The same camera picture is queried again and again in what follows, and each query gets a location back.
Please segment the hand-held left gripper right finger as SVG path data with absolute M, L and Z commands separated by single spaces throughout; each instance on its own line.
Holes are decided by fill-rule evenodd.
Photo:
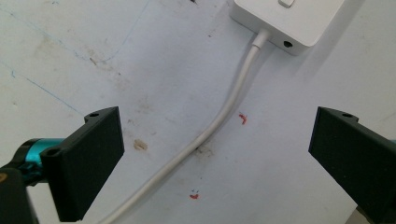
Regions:
M 320 106 L 308 152 L 372 224 L 396 224 L 396 143 Z

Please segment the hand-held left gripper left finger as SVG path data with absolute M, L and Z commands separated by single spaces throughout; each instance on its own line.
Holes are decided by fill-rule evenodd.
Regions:
M 39 224 L 27 192 L 47 183 L 58 218 L 84 218 L 124 153 L 120 111 L 114 106 L 84 118 L 66 138 L 24 142 L 0 167 L 0 224 Z

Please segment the white power strip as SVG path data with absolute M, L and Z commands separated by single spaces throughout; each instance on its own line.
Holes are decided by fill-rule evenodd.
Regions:
M 233 0 L 230 16 L 291 55 L 315 46 L 345 0 Z

